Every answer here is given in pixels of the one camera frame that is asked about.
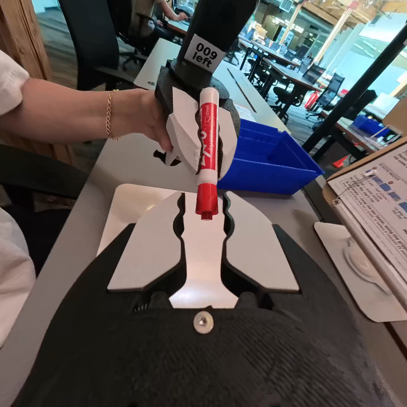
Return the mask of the person's left hand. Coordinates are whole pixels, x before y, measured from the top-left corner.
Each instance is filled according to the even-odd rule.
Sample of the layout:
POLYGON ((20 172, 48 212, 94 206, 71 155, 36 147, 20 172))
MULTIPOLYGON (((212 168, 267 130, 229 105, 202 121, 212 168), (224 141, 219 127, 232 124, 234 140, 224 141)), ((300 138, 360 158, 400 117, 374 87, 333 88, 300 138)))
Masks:
POLYGON ((166 129, 164 109, 155 92, 145 89, 121 91, 121 135, 143 134, 157 142, 161 149, 170 152, 173 149, 166 129))

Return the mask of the black metal pole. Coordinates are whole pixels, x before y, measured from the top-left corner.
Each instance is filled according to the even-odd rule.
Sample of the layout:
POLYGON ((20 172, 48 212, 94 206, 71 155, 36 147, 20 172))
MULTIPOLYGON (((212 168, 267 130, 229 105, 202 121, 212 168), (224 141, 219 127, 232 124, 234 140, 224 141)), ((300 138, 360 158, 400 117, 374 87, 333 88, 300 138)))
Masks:
POLYGON ((350 91, 343 97, 321 125, 313 132, 308 140, 303 144, 303 149, 309 153, 311 150, 329 134, 331 128, 343 116, 346 110, 369 88, 371 84, 384 72, 389 64, 405 48, 407 40, 407 25, 388 44, 383 52, 371 64, 360 79, 353 85, 350 91))

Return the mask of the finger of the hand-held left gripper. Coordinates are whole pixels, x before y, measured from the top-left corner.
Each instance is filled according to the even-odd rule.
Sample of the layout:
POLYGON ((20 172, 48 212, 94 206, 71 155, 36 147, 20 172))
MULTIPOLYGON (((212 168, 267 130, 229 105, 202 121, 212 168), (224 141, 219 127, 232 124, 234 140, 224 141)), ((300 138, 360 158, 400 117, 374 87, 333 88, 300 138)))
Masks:
POLYGON ((199 170, 202 143, 195 115, 199 104, 181 89, 172 88, 173 112, 169 114, 166 129, 173 149, 166 153, 165 164, 170 166, 179 159, 192 174, 199 170))
POLYGON ((228 172, 234 159, 238 136, 229 111, 218 109, 219 147, 218 147, 218 180, 228 172))

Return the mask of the wooden post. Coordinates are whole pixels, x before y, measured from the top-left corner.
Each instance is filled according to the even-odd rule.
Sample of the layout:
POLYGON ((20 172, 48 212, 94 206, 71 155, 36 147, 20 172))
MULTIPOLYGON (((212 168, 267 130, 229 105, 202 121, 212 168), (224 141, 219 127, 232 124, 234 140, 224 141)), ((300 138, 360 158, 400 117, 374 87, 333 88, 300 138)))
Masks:
MULTIPOLYGON (((2 0, 0 2, 0 48, 21 65, 32 78, 53 79, 32 1, 2 0)), ((4 131, 1 131, 1 142, 74 165, 74 155, 68 145, 41 143, 4 131)))

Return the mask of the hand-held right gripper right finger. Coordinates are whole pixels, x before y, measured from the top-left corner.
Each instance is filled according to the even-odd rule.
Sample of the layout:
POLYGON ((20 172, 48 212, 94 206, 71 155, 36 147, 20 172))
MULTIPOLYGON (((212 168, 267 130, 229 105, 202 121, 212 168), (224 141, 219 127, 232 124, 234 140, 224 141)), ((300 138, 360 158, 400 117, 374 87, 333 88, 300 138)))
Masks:
POLYGON ((272 222, 256 207, 231 191, 223 195, 221 281, 235 296, 251 292, 298 293, 297 279, 272 222))

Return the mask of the red marker cap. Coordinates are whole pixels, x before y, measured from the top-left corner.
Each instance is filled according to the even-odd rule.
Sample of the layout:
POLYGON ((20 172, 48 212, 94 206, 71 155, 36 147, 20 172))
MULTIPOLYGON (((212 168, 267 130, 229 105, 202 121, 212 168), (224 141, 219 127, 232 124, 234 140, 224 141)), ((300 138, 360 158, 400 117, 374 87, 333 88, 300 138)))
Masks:
POLYGON ((198 185, 196 198, 196 215, 203 221, 211 221, 218 214, 217 186, 212 183, 198 185))

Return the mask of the white tablet stand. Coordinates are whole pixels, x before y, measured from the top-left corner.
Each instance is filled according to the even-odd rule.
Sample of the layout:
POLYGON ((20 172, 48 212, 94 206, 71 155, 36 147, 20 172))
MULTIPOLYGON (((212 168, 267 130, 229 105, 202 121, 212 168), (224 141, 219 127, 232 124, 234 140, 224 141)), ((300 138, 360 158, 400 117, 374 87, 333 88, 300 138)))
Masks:
POLYGON ((315 222, 314 230, 366 317, 377 323, 407 320, 406 310, 345 226, 315 222))

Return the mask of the person's left forearm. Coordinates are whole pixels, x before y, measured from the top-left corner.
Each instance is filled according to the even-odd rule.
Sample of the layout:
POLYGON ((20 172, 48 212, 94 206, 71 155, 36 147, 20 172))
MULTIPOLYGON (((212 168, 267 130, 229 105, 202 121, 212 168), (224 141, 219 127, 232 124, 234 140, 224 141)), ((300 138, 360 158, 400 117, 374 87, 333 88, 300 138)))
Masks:
POLYGON ((1 116, 0 127, 43 143, 118 139, 113 130, 113 98, 121 91, 77 91, 39 79, 22 86, 22 102, 1 116))

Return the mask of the red whiteboard marker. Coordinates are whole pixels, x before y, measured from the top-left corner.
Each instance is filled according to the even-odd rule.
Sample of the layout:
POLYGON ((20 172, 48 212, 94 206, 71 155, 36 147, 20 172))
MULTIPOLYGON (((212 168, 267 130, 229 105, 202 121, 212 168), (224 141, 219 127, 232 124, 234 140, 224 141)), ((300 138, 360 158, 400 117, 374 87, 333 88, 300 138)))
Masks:
POLYGON ((198 185, 213 184, 218 181, 218 110, 219 93, 214 88, 201 91, 199 101, 199 138, 202 144, 199 167, 198 185))

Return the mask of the white whiteboard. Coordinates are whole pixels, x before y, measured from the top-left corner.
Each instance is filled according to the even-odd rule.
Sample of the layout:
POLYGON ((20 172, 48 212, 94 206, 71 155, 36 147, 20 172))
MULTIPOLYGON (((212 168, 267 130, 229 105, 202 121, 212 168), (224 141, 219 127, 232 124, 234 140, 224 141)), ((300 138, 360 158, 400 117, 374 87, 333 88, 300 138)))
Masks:
MULTIPOLYGON (((130 223, 172 195, 175 191, 133 184, 119 185, 114 192, 96 256, 130 223)), ((184 233, 187 278, 170 302, 175 308, 234 308, 237 297, 221 282, 220 268, 224 227, 223 199, 218 198, 220 213, 211 221, 195 214, 196 197, 186 192, 184 233)))

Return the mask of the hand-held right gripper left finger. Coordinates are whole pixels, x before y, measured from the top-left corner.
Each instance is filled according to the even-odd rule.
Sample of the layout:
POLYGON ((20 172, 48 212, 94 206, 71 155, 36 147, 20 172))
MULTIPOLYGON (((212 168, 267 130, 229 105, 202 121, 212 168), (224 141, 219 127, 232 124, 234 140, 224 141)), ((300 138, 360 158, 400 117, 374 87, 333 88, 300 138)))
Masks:
POLYGON ((148 298, 162 291, 170 297, 185 285, 185 204, 185 193, 175 192, 135 223, 108 291, 139 292, 148 298))

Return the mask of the blue storage bin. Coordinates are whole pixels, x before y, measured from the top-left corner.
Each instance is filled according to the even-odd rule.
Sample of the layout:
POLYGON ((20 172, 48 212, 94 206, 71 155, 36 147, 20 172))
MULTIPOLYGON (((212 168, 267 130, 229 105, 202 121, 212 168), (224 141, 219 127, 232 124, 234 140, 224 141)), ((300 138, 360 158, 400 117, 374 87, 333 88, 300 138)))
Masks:
POLYGON ((352 125, 356 129, 370 136, 379 134, 379 137, 384 137, 390 132, 390 129, 385 128, 383 123, 365 115, 358 115, 353 121, 352 125))

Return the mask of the blue plastic bin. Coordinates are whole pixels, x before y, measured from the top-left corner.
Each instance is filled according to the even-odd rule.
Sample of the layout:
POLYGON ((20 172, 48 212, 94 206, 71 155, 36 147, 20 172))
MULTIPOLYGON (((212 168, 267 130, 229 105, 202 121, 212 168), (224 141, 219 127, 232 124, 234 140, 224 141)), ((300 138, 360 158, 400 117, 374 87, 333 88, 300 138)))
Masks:
POLYGON ((241 119, 237 147, 218 188, 293 195, 324 174, 286 131, 241 119))

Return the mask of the wooden instruction display board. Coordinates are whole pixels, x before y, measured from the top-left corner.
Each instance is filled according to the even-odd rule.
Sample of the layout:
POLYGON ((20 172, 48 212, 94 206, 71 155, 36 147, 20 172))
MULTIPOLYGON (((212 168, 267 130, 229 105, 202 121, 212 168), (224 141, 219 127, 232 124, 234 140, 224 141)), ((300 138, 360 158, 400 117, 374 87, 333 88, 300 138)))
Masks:
POLYGON ((339 171, 324 198, 398 301, 407 300, 406 137, 339 171))

